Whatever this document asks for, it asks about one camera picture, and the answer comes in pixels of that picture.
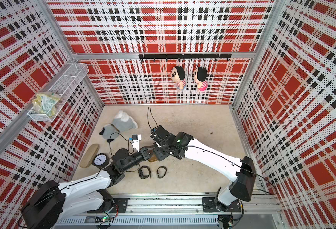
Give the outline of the oval wooden tray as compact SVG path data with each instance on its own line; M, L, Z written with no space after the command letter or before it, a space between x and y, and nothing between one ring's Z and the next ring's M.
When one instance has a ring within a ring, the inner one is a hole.
M81 168L87 168L92 165L93 159L99 151L99 144L92 144L84 153L79 166Z

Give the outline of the grey plush toy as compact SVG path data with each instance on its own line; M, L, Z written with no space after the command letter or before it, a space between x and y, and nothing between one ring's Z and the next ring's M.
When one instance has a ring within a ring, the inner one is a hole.
M114 141L122 133L131 129L138 129L137 122L126 112L120 110L115 115L112 122L102 128L99 135L109 143Z

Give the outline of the wooden watch stand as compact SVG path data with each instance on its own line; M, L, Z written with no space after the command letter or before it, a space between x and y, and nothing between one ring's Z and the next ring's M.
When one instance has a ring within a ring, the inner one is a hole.
M150 158L148 159L148 162L153 163L153 162L158 161L158 158L156 157L153 149L149 149L148 153L150 154Z

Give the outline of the yellow green snack packet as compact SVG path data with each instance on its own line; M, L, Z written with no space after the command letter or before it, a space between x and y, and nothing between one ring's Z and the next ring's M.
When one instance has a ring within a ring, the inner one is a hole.
M53 92L40 92L32 100L33 112L36 114L47 115L51 117L56 114L55 105L61 100L59 94Z

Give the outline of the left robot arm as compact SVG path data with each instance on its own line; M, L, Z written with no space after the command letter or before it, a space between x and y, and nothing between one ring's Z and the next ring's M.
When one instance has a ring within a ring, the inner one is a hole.
M129 154L126 149L112 156L112 163L96 174L75 181L43 184L21 209L25 229L50 229L59 220L86 211L103 212L113 208L107 188L118 184L132 167L152 157L152 146Z

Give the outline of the doll with pink shirt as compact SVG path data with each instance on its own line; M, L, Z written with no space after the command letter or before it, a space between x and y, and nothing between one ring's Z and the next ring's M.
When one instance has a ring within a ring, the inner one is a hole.
M204 67L197 67L194 71L194 82L199 91L204 92L208 87L208 71Z

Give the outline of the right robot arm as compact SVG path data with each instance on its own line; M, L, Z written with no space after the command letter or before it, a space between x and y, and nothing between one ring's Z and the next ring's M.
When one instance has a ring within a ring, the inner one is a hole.
M193 136L179 132L174 135L166 131L161 125L153 128L151 138L155 141L153 152L158 161L168 156L177 159L188 158L198 161L229 180L229 184L217 191L214 199L215 208L225 212L237 200L250 202L257 178L254 162L245 156L242 159L214 150Z

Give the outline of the black round alarm clock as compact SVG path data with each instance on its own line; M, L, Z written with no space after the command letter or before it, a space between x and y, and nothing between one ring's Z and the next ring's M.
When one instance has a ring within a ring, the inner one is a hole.
M98 154L94 157L92 161L92 165L98 169L104 169L109 165L110 159L108 155L105 153Z

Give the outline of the doll with striped shirt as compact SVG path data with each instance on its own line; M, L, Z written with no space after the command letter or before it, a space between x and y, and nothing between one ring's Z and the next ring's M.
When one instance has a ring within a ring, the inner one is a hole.
M184 90L186 87L186 73L183 67L175 66L170 73L171 80L175 83L178 90Z

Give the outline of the black hook rail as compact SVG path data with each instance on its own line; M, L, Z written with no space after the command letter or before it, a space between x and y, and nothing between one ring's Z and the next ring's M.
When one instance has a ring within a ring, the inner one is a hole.
M182 54L139 54L138 58L143 59L230 59L232 57L231 53L182 53Z

